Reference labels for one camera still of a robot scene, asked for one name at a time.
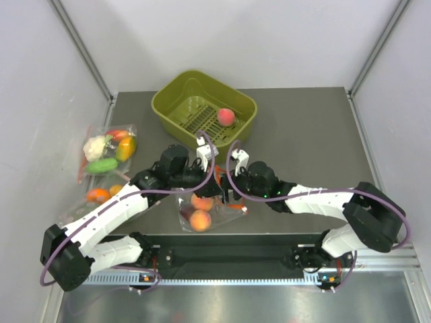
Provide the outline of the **clear zip bag orange seal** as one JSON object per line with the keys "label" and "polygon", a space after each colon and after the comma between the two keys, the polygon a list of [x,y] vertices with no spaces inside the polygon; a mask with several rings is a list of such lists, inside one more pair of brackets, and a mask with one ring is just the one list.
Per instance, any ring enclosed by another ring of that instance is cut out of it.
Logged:
{"label": "clear zip bag orange seal", "polygon": [[[180,222],[180,225],[184,231],[191,232],[191,233],[202,233],[202,232],[196,232],[191,229],[191,226],[188,221],[186,221],[181,215],[180,215],[180,208],[183,205],[192,205],[191,204],[191,196],[194,193],[186,193],[186,194],[179,194],[176,198],[176,206],[178,209],[178,219]],[[212,197],[214,200],[213,208],[208,211],[208,213],[211,215],[211,227],[208,229],[214,229],[220,225],[226,224],[228,222],[231,222],[235,219],[238,219],[248,213],[248,209],[246,205],[244,204],[244,199],[241,198],[235,205],[228,205],[223,204],[221,201],[222,195]]]}

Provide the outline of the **pink fake peach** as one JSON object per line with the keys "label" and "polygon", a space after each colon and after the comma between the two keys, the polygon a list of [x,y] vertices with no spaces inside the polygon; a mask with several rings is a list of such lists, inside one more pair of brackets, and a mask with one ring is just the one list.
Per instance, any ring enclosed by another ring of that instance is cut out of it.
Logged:
{"label": "pink fake peach", "polygon": [[217,120],[223,127],[230,127],[235,122],[235,113],[229,108],[221,108],[218,110]]}

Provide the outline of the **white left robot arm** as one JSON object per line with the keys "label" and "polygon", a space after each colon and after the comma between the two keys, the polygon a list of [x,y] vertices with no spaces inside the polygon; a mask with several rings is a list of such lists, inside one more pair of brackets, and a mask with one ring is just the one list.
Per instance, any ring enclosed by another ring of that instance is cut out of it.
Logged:
{"label": "white left robot arm", "polygon": [[219,192],[213,178],[216,149],[206,143],[189,152],[182,145],[170,145],[152,167],[138,172],[120,191],[93,211],[64,227],[54,224],[44,233],[40,261],[45,276],[64,291],[78,288],[90,275],[117,266],[146,269],[154,259],[154,247],[147,238],[133,232],[105,241],[118,226],[154,207],[170,194],[196,192],[211,197]]}

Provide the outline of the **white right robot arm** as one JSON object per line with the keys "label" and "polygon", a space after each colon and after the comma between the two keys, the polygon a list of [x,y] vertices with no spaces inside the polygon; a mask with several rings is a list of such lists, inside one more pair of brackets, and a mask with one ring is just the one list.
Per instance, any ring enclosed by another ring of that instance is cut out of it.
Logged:
{"label": "white right robot arm", "polygon": [[355,188],[309,188],[280,180],[264,162],[249,167],[239,163],[226,174],[224,188],[234,197],[265,203],[278,213],[315,214],[344,221],[338,229],[324,231],[314,244],[312,259],[332,265],[340,256],[362,249],[390,252],[402,227],[405,212],[369,182]]}

